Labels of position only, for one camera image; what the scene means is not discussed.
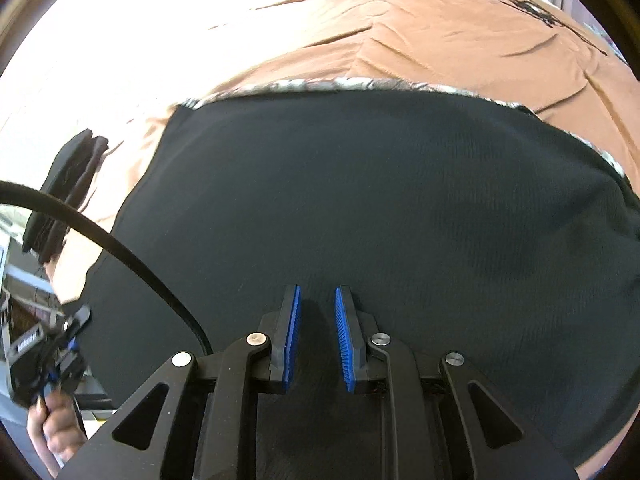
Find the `person's left hand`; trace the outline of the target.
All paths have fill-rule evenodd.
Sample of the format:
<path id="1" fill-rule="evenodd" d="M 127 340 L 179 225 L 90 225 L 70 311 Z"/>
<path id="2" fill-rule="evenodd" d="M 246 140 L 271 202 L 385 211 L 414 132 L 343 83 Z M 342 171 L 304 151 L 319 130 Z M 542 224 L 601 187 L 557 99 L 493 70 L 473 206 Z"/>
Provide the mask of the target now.
<path id="1" fill-rule="evenodd" d="M 40 396 L 27 411 L 27 433 L 38 457 L 55 479 L 88 442 L 74 399 L 61 389 Z"/>

